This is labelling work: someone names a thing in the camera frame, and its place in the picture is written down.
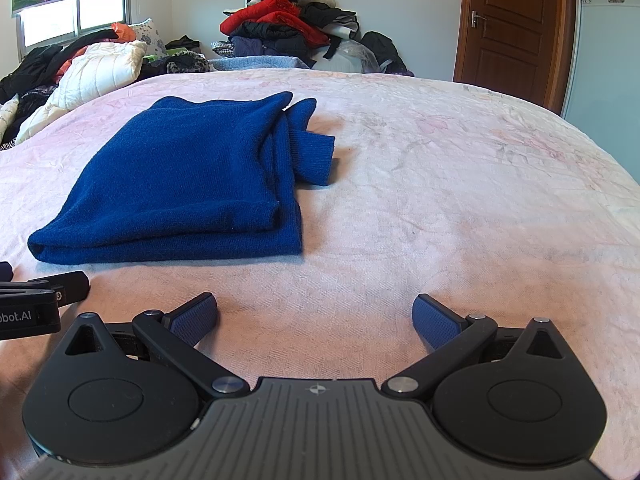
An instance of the white quilted pillow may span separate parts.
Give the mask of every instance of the white quilted pillow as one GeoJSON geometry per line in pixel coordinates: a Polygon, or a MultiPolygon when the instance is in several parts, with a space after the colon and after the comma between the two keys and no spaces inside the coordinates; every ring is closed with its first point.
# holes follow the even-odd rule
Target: white quilted pillow
{"type": "Polygon", "coordinates": [[[20,125],[20,133],[15,137],[15,145],[23,143],[27,139],[31,139],[35,134],[39,133],[56,119],[68,114],[68,110],[63,110],[57,106],[53,106],[47,100],[46,104],[43,104],[33,114],[31,114],[27,120],[20,125]]]}
{"type": "Polygon", "coordinates": [[[2,136],[6,129],[14,122],[15,113],[18,111],[18,95],[16,94],[13,99],[9,99],[0,108],[0,144],[2,144],[2,136]]]}
{"type": "Polygon", "coordinates": [[[47,103],[71,111],[133,83],[140,74],[146,44],[95,43],[76,57],[47,103]]]}

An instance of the pile of clothes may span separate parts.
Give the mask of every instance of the pile of clothes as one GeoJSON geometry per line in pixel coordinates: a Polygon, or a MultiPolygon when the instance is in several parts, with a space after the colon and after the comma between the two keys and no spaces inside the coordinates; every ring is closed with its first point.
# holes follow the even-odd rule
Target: pile of clothes
{"type": "Polygon", "coordinates": [[[140,75],[136,81],[164,74],[209,72],[207,58],[202,54],[200,42],[183,36],[166,44],[166,56],[154,54],[142,59],[140,75]]]}
{"type": "Polygon", "coordinates": [[[183,36],[167,44],[166,56],[160,57],[146,56],[148,44],[136,37],[129,25],[113,23],[66,48],[54,44],[31,50],[0,80],[0,151],[33,137],[88,100],[137,80],[210,70],[199,41],[183,36]]]}
{"type": "Polygon", "coordinates": [[[368,32],[355,41],[360,31],[356,13],[339,9],[335,0],[246,1],[242,9],[224,11],[228,17],[220,24],[220,32],[228,41],[211,44],[223,58],[252,58],[242,63],[244,68],[264,66],[256,56],[287,56],[316,70],[413,75],[386,36],[368,32]]]}
{"type": "Polygon", "coordinates": [[[14,72],[0,80],[0,151],[13,147],[22,123],[47,102],[78,51],[102,41],[124,40],[112,27],[82,36],[66,48],[37,47],[14,72]]]}

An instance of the blue sweater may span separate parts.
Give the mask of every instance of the blue sweater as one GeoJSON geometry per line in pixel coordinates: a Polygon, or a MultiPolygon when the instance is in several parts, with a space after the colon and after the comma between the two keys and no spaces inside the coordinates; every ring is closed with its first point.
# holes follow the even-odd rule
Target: blue sweater
{"type": "Polygon", "coordinates": [[[160,99],[89,161],[31,253],[55,264],[301,253],[294,180],[325,186],[335,139],[306,132],[315,99],[283,112],[292,97],[160,99]]]}

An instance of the door frame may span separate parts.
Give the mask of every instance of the door frame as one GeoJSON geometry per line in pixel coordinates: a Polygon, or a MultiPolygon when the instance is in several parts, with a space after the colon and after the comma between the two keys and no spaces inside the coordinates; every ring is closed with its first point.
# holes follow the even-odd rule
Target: door frame
{"type": "MultiPolygon", "coordinates": [[[[546,83],[543,106],[560,114],[566,94],[569,72],[574,53],[575,17],[578,0],[558,0],[556,9],[556,38],[551,58],[551,71],[546,83]]],[[[466,37],[471,24],[471,0],[462,0],[460,5],[460,30],[458,32],[458,52],[453,71],[453,81],[462,82],[465,64],[466,37]]]]}

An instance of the pink bedsheet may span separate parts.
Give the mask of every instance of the pink bedsheet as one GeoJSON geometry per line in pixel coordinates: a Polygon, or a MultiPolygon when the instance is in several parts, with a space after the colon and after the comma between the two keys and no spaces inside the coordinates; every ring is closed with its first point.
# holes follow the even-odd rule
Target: pink bedsheet
{"type": "MultiPolygon", "coordinates": [[[[65,323],[87,310],[126,321],[211,291],[222,323],[200,349],[254,382],[394,374],[426,353],[410,317],[420,292],[503,326],[547,316],[607,405],[594,460],[616,479],[640,470],[640,187],[580,131],[515,98],[307,70],[149,79],[0,153],[0,260],[16,280],[75,269],[37,262],[26,240],[94,153],[157,99],[283,90],[317,98],[310,129],[337,139],[335,183],[298,191],[304,255],[84,266],[92,290],[65,323]]],[[[0,343],[2,480],[34,460],[20,404],[57,340],[0,343]]]]}

